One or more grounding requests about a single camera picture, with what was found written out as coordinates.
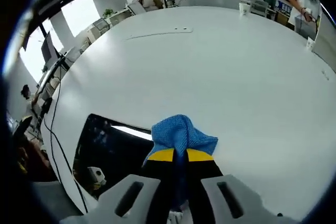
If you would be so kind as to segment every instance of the white cup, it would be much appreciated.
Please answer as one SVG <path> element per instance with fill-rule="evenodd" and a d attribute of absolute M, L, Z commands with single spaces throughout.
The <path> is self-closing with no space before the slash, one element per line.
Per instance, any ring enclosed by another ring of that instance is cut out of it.
<path fill-rule="evenodd" d="M 250 5 L 239 3 L 239 11 L 241 16 L 247 15 L 250 12 Z"/>
<path fill-rule="evenodd" d="M 315 45 L 315 41 L 314 41 L 312 38 L 308 37 L 306 48 L 307 48 L 309 51 L 312 51 L 314 45 Z"/>

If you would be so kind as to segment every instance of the blue cloth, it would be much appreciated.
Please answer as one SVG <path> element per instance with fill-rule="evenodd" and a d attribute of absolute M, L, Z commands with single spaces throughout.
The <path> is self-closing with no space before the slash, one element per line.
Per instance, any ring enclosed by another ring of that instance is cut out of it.
<path fill-rule="evenodd" d="M 152 139 L 154 147 L 147 158 L 154 152 L 174 148 L 178 160 L 182 160 L 187 148 L 212 155 L 218 142 L 218 138 L 208 136 L 194 128 L 193 123 L 186 115 L 174 115 L 154 125 Z"/>

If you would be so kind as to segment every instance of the table surface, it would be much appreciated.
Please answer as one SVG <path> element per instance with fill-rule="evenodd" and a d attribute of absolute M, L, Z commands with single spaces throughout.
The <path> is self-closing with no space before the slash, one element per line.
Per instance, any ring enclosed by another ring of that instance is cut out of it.
<path fill-rule="evenodd" d="M 273 213 L 302 219 L 336 165 L 336 76 L 305 45 L 285 26 L 233 9 L 179 7 L 130 17 L 64 76 L 53 131 L 72 164 L 90 113 L 148 129 L 188 115 L 218 137 L 214 158 L 223 174 L 259 193 Z M 47 114 L 48 125 L 51 119 Z M 44 125 L 41 131 L 51 156 L 50 133 Z M 53 146 L 65 189 L 83 211 L 55 140 Z"/>

